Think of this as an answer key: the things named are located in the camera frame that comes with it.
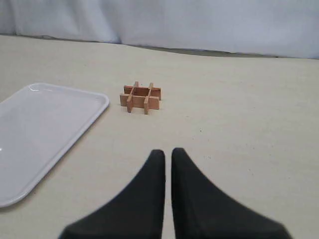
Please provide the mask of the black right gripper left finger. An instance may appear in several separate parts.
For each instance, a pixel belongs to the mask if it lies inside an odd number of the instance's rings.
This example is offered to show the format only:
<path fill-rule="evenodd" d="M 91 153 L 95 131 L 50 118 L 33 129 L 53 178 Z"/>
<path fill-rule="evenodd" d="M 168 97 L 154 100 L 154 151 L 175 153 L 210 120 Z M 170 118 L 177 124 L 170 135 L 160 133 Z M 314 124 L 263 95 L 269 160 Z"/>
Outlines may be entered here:
<path fill-rule="evenodd" d="M 110 202 L 68 225 L 61 239 L 160 239 L 165 202 L 165 155 L 152 150 L 132 181 Z"/>

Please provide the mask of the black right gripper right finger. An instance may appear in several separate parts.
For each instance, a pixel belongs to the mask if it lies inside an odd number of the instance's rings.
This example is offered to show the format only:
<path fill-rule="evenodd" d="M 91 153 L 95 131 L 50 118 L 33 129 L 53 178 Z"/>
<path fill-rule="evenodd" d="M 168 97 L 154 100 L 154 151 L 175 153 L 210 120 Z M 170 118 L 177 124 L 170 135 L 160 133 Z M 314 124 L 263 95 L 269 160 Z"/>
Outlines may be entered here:
<path fill-rule="evenodd" d="M 279 222 L 216 187 L 183 148 L 171 155 L 171 204 L 177 239 L 290 239 Z"/>

